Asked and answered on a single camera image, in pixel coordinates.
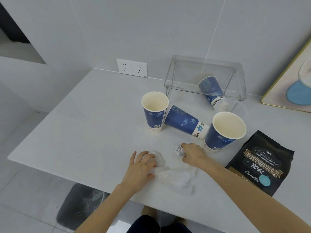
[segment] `electrical outlet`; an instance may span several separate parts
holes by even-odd
[[[133,75],[148,78],[147,63],[132,61]]]
[[[117,64],[121,74],[133,75],[131,61],[117,59]]]

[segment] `framed picture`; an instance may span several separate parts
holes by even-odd
[[[262,97],[261,102],[311,112],[311,39]]]

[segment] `person's left hand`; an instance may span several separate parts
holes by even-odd
[[[139,192],[149,180],[154,178],[154,174],[149,173],[153,167],[156,167],[156,161],[154,159],[148,162],[151,158],[155,158],[154,154],[148,154],[148,151],[143,151],[137,156],[134,162],[135,155],[136,151],[132,154],[128,169],[120,183],[132,195]]]

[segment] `white table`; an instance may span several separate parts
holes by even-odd
[[[174,167],[181,158],[173,146],[202,140],[166,125],[150,133],[141,106],[150,91],[165,93],[164,81],[94,69],[8,158],[109,193],[122,180],[134,150],[158,150]],[[311,114],[263,105],[259,99],[243,102],[249,111],[246,136],[213,157],[226,165],[257,129],[294,150],[290,173],[274,198],[311,224]],[[204,96],[173,90],[169,100],[211,121],[213,110]],[[194,194],[183,196],[151,181],[132,200],[220,231],[258,232],[206,173],[197,171],[193,184]]]

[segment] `black coffee bag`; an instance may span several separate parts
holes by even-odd
[[[294,151],[258,130],[226,168],[273,196],[290,171],[293,155]]]

